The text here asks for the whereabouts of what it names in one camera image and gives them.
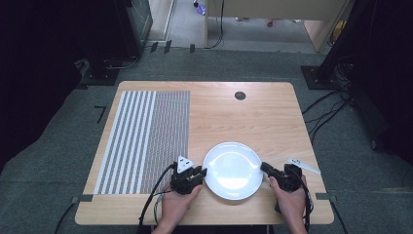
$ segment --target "hand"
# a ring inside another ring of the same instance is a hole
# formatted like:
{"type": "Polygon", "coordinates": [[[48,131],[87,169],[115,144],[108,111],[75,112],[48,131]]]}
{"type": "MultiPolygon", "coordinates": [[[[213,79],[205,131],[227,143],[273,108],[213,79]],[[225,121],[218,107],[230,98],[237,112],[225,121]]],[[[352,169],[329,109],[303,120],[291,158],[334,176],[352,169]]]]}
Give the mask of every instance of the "hand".
{"type": "Polygon", "coordinates": [[[180,195],[175,191],[165,193],[162,199],[162,218],[153,234],[172,233],[175,226],[191,207],[191,202],[200,194],[202,185],[196,186],[191,194],[180,195]]]}
{"type": "MultiPolygon", "coordinates": [[[[301,177],[307,185],[306,177],[301,177]]],[[[292,234],[307,233],[303,222],[303,213],[306,206],[306,194],[303,188],[299,188],[292,193],[280,189],[277,180],[270,176],[270,184],[276,193],[280,210],[285,218],[288,229],[292,234]]]]}

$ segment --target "power cable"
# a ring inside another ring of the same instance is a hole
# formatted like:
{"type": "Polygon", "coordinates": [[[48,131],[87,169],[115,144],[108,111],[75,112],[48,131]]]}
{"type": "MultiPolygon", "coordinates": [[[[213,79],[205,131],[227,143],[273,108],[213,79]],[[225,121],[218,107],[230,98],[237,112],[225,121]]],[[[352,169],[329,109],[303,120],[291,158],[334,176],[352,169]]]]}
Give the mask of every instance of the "power cable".
{"type": "Polygon", "coordinates": [[[221,5],[221,26],[220,26],[220,35],[218,40],[216,41],[215,45],[211,46],[211,47],[205,47],[205,49],[213,49],[215,47],[217,47],[223,40],[224,37],[224,30],[222,28],[222,18],[224,16],[224,5],[225,5],[225,0],[222,0],[222,5],[221,5]]]}
{"type": "Polygon", "coordinates": [[[63,222],[64,218],[66,217],[67,213],[75,206],[75,203],[70,204],[70,206],[66,209],[64,214],[61,216],[60,220],[57,223],[57,226],[55,228],[55,234],[57,234],[58,230],[60,229],[61,223],[63,222]]]}
{"type": "MultiPolygon", "coordinates": [[[[130,59],[133,59],[133,62],[131,62],[130,64],[126,65],[126,66],[112,66],[111,64],[109,66],[106,66],[106,69],[127,69],[130,68],[131,66],[133,66],[138,60],[139,57],[130,57],[130,59]]],[[[103,62],[107,63],[110,59],[105,59],[103,62]]]]}
{"type": "Polygon", "coordinates": [[[331,207],[333,208],[334,212],[337,214],[338,219],[340,220],[341,226],[343,227],[344,233],[348,234],[346,225],[344,224],[343,218],[340,216],[340,213],[338,213],[336,206],[334,205],[333,202],[330,202],[331,207]]]}
{"type": "Polygon", "coordinates": [[[334,107],[335,107],[337,104],[339,104],[339,103],[341,103],[341,102],[343,102],[343,101],[344,101],[344,100],[339,100],[339,101],[337,101],[336,103],[334,103],[333,106],[331,107],[330,111],[327,112],[327,113],[322,114],[319,118],[306,121],[305,123],[311,123],[311,122],[317,121],[316,124],[314,125],[314,127],[309,131],[309,134],[312,133],[312,132],[318,127],[319,122],[320,122],[324,117],[326,117],[326,116],[328,116],[329,114],[337,111],[337,110],[334,109],[334,107]]]}
{"type": "Polygon", "coordinates": [[[332,91],[332,92],[326,94],[325,96],[319,97],[319,99],[317,99],[315,102],[313,102],[312,104],[310,104],[305,110],[303,110],[303,111],[301,112],[301,114],[304,115],[304,114],[307,113],[311,108],[313,108],[313,107],[316,106],[318,103],[320,103],[322,100],[324,100],[324,99],[326,99],[326,98],[328,98],[328,97],[330,97],[330,96],[332,96],[332,95],[335,95],[335,94],[337,94],[337,93],[339,93],[339,92],[341,92],[341,90],[335,90],[335,91],[332,91]]]}
{"type": "Polygon", "coordinates": [[[149,198],[148,198],[148,200],[146,201],[145,206],[143,207],[142,213],[141,213],[141,215],[140,215],[139,225],[138,225],[138,227],[137,227],[136,234],[139,234],[139,233],[140,233],[140,230],[141,230],[141,228],[142,228],[142,226],[143,226],[143,219],[145,218],[146,210],[148,209],[149,205],[151,204],[152,199],[153,199],[154,196],[155,196],[155,192],[156,192],[159,184],[161,183],[162,179],[164,178],[165,174],[169,171],[169,169],[173,169],[173,168],[175,167],[175,165],[176,165],[176,163],[173,163],[173,164],[169,165],[169,166],[162,172],[162,174],[161,174],[161,176],[159,177],[158,181],[156,182],[154,188],[152,189],[152,192],[151,192],[151,194],[149,195],[149,198]]]}
{"type": "Polygon", "coordinates": [[[314,144],[314,140],[316,138],[316,134],[319,131],[319,129],[326,124],[328,121],[330,121],[341,109],[343,109],[347,104],[349,104],[348,101],[345,101],[332,115],[330,115],[324,122],[322,122],[315,130],[313,133],[313,136],[311,137],[311,145],[314,144]]]}

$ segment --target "black equipment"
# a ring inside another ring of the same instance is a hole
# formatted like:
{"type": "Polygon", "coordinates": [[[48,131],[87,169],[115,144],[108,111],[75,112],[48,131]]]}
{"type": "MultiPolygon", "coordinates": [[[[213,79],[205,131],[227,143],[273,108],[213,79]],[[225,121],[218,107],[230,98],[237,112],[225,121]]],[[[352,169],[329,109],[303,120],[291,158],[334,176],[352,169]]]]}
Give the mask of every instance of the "black equipment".
{"type": "Polygon", "coordinates": [[[177,167],[173,169],[170,177],[170,188],[181,195],[190,194],[197,185],[203,184],[203,179],[207,176],[207,169],[201,166],[190,168],[183,173],[177,172],[177,167]]]}
{"type": "MultiPolygon", "coordinates": [[[[308,231],[310,229],[310,213],[312,212],[312,201],[310,199],[310,193],[307,186],[304,184],[303,180],[301,179],[302,171],[299,167],[292,165],[292,164],[285,164],[284,170],[279,171],[273,168],[268,163],[262,162],[261,170],[268,175],[268,177],[272,176],[277,180],[280,189],[286,192],[294,192],[299,188],[303,188],[306,192],[306,215],[305,218],[305,228],[308,231]]],[[[276,203],[274,207],[276,212],[280,213],[280,206],[279,203],[276,203]]]]}
{"type": "Polygon", "coordinates": [[[371,147],[413,164],[413,4],[356,0],[349,19],[320,67],[302,66],[309,89],[334,83],[334,69],[351,81],[352,101],[371,147]]]}

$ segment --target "cord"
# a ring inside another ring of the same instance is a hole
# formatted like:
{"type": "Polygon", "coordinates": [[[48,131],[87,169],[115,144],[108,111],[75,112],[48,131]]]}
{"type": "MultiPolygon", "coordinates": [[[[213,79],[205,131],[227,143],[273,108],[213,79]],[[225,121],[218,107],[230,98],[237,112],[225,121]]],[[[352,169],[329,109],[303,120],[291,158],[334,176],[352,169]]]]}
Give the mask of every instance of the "cord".
{"type": "Polygon", "coordinates": [[[318,121],[316,122],[316,125],[309,131],[309,134],[312,133],[313,130],[316,129],[316,127],[319,125],[319,122],[322,120],[322,118],[324,118],[325,116],[328,116],[329,114],[331,114],[331,113],[333,113],[334,111],[336,111],[336,110],[334,110],[334,106],[336,106],[337,104],[339,104],[339,103],[341,103],[341,102],[343,102],[343,100],[339,100],[339,101],[335,102],[335,103],[333,104],[333,106],[331,107],[330,111],[327,112],[327,113],[322,114],[319,118],[306,121],[305,123],[308,124],[308,123],[311,123],[311,122],[314,122],[314,121],[317,121],[317,120],[318,120],[318,121]]]}
{"type": "Polygon", "coordinates": [[[158,181],[156,182],[154,188],[152,189],[152,192],[151,192],[151,194],[149,195],[149,198],[148,198],[148,200],[146,201],[145,206],[143,207],[142,213],[141,213],[141,215],[140,215],[139,225],[138,225],[137,230],[136,230],[136,233],[137,233],[137,234],[140,233],[140,229],[141,229],[142,226],[143,226],[143,219],[144,219],[144,217],[145,217],[146,210],[148,209],[149,204],[151,204],[152,199],[153,199],[154,196],[155,196],[154,194],[155,194],[155,192],[156,192],[159,184],[161,183],[162,179],[164,178],[165,174],[169,171],[169,169],[173,169],[175,166],[176,166],[176,162],[174,162],[173,164],[169,165],[169,166],[162,172],[162,174],[161,174],[161,176],[159,177],[158,181]]]}
{"type": "Polygon", "coordinates": [[[331,207],[333,208],[334,212],[337,214],[338,219],[340,220],[340,223],[341,223],[341,226],[343,227],[344,233],[348,234],[346,225],[344,225],[343,218],[341,218],[341,216],[338,213],[337,208],[335,207],[334,203],[330,202],[330,204],[331,204],[331,207]]]}
{"type": "Polygon", "coordinates": [[[170,192],[171,192],[171,191],[167,191],[168,188],[166,188],[163,192],[160,192],[160,193],[157,193],[157,194],[154,195],[154,196],[160,195],[160,196],[158,197],[158,199],[156,200],[156,203],[155,203],[155,205],[154,205],[154,217],[155,217],[156,224],[159,224],[159,223],[158,223],[158,217],[157,217],[158,203],[162,201],[162,199],[164,198],[164,195],[165,195],[166,193],[170,193],[170,192]]]}
{"type": "Polygon", "coordinates": [[[64,214],[61,216],[60,220],[57,223],[56,229],[55,229],[55,234],[57,234],[58,229],[60,228],[61,223],[63,222],[64,218],[66,217],[67,213],[75,206],[74,203],[70,204],[70,206],[66,209],[64,214]]]}
{"type": "Polygon", "coordinates": [[[205,47],[205,49],[213,49],[215,47],[217,47],[223,40],[224,37],[224,30],[222,28],[222,18],[224,16],[224,4],[225,4],[225,0],[222,0],[222,6],[221,6],[221,26],[220,26],[220,35],[218,40],[216,41],[215,45],[211,46],[211,47],[205,47]]]}
{"type": "Polygon", "coordinates": [[[349,104],[348,101],[345,101],[330,117],[328,117],[324,122],[322,122],[315,130],[313,133],[313,136],[311,137],[311,145],[314,144],[314,140],[316,138],[316,134],[319,131],[319,129],[326,124],[328,121],[330,121],[341,109],[343,109],[347,104],[349,104]]]}
{"type": "Polygon", "coordinates": [[[134,59],[134,61],[126,66],[106,66],[106,69],[127,69],[130,68],[131,66],[133,66],[137,61],[138,61],[138,57],[130,57],[130,59],[134,59]]]}
{"type": "Polygon", "coordinates": [[[295,175],[298,178],[298,180],[301,183],[301,186],[304,189],[304,192],[306,193],[306,215],[303,218],[305,218],[304,226],[305,226],[307,232],[309,232],[309,229],[310,229],[310,214],[313,212],[313,208],[314,208],[314,203],[313,203],[313,200],[311,199],[309,188],[304,183],[303,179],[296,172],[294,172],[290,168],[287,168],[287,167],[285,167],[285,168],[287,170],[289,170],[290,173],[292,173],[293,175],[295,175]]]}
{"type": "Polygon", "coordinates": [[[311,105],[309,105],[305,110],[303,110],[303,111],[301,112],[301,114],[304,115],[304,114],[307,113],[311,108],[313,108],[315,105],[317,105],[318,103],[320,103],[322,100],[324,100],[324,99],[326,99],[326,98],[328,98],[328,97],[330,97],[330,96],[332,96],[332,95],[335,95],[335,94],[337,94],[337,93],[339,93],[339,92],[341,92],[341,90],[335,90],[335,91],[332,91],[332,92],[326,94],[325,96],[320,97],[320,98],[317,99],[315,102],[313,102],[311,105]]]}

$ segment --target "striped mat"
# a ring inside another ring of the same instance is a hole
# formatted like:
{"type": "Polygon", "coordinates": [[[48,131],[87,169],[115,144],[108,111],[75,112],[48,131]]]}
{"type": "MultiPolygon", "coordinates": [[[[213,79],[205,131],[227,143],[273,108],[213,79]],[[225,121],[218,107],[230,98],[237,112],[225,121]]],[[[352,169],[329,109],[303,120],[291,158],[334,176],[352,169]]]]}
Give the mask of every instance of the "striped mat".
{"type": "Polygon", "coordinates": [[[189,96],[122,92],[94,194],[150,193],[168,165],[188,157],[189,96]]]}

